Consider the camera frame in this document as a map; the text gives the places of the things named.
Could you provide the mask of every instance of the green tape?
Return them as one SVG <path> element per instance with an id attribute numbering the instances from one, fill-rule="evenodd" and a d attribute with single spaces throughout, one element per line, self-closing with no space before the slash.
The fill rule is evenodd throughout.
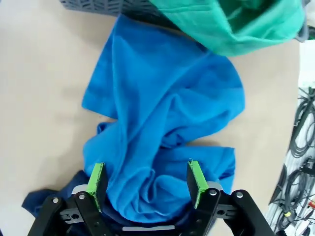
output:
<path id="1" fill-rule="evenodd" d="M 203 176 L 203 173 L 201 171 L 198 161 L 190 161 L 188 164 L 191 168 L 191 171 L 193 173 L 193 176 L 196 180 L 197 187 L 198 187 L 196 203 L 194 206 L 194 208 L 197 208 L 199 205 L 201 193 L 205 192 L 209 187 L 208 187 L 208 183 L 205 177 Z"/>
<path id="2" fill-rule="evenodd" d="M 88 183 L 88 187 L 86 192 L 89 193 L 91 196 L 94 197 L 95 199 L 95 203 L 96 206 L 98 208 L 99 211 L 101 211 L 97 197 L 96 197 L 96 192 L 98 189 L 98 184 L 100 181 L 100 177 L 101 177 L 101 173 L 102 173 L 102 169 L 104 167 L 104 163 L 96 163 L 94 166 L 94 169 L 92 171 L 89 183 Z"/>

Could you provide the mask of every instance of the gray plastic basket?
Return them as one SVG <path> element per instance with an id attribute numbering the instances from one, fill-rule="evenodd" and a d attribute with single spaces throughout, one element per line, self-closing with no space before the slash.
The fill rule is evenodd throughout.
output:
<path id="1" fill-rule="evenodd" d="M 117 16 L 120 13 L 128 17 L 178 29 L 148 0 L 59 0 L 61 4 L 70 10 L 93 12 L 105 15 Z"/>

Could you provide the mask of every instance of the metal screw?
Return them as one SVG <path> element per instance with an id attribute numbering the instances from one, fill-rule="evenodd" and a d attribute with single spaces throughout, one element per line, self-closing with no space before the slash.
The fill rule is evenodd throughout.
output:
<path id="1" fill-rule="evenodd" d="M 237 192 L 237 193 L 236 193 L 236 197 L 238 197 L 238 198 L 242 198 L 242 197 L 243 197 L 243 193 L 241 193 L 241 192 Z"/>
<path id="2" fill-rule="evenodd" d="M 216 190 L 214 189 L 211 189 L 209 193 L 211 196 L 215 196 L 217 194 Z"/>
<path id="3" fill-rule="evenodd" d="M 56 198 L 53 198 L 53 203 L 57 203 L 59 200 L 58 200 L 58 198 L 56 197 Z"/>

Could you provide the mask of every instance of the dark blue cloth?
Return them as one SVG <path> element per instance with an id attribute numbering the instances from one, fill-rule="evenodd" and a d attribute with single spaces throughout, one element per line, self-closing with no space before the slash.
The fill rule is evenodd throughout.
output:
<path id="1" fill-rule="evenodd" d="M 213 134 L 244 109 L 232 63 L 199 44 L 120 16 L 100 55 L 82 106 L 116 118 L 101 123 L 83 148 L 84 171 L 106 164 L 108 198 L 127 220 L 165 222 L 190 201 L 187 162 L 226 192 L 234 150 L 187 147 Z"/>

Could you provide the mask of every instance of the green pad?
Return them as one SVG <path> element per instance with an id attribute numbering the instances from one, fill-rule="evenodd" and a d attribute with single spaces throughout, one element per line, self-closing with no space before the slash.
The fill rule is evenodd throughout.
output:
<path id="1" fill-rule="evenodd" d="M 87 190 L 86 190 L 87 193 L 89 193 L 91 196 L 94 197 L 96 206 L 99 211 L 101 211 L 101 209 L 100 209 L 100 205 L 97 199 L 97 189 L 99 187 L 99 183 L 101 180 L 103 167 L 104 167 L 104 163 L 95 164 L 94 169 L 92 171 L 92 175 L 88 183 Z"/>
<path id="2" fill-rule="evenodd" d="M 198 161 L 190 161 L 188 163 L 188 166 L 188 188 L 192 202 L 194 203 L 194 208 L 197 208 L 199 205 L 200 195 L 205 192 L 209 187 L 205 177 L 203 176 Z"/>

